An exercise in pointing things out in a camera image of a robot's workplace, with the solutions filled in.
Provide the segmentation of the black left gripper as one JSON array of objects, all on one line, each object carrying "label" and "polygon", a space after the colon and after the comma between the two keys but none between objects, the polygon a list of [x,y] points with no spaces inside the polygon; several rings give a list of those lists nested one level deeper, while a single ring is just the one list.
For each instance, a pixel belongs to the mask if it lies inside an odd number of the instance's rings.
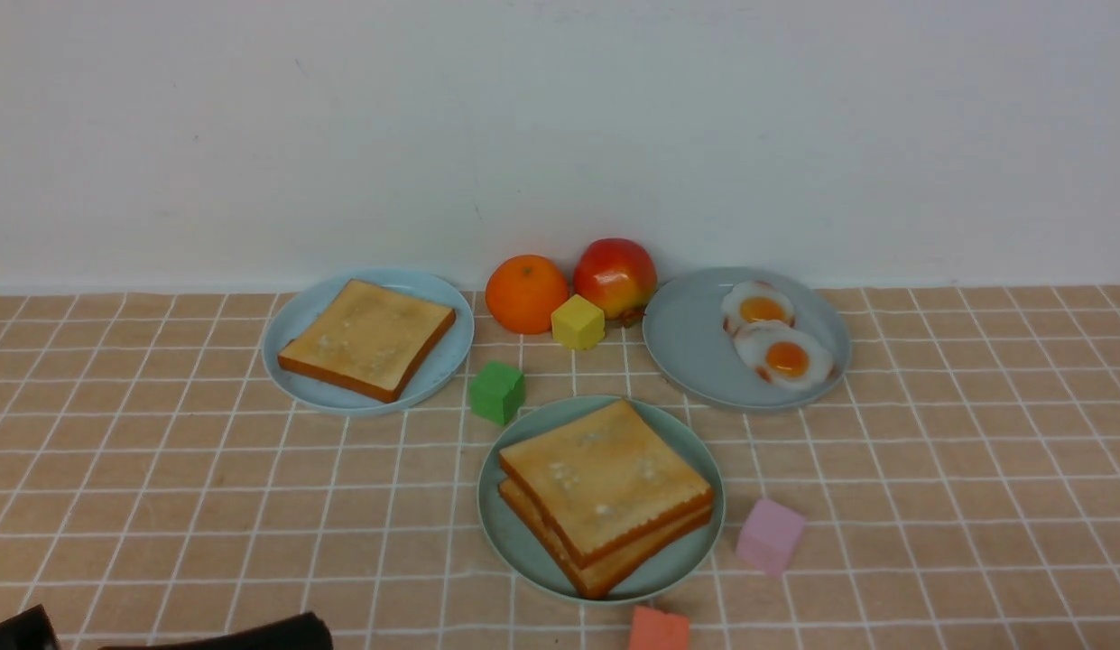
[{"label": "black left gripper", "polygon": [[164,646],[102,646],[102,649],[326,649],[332,650],[332,630],[321,618],[307,612],[282,618],[262,626],[249,628],[224,637],[209,637],[164,643]]}]

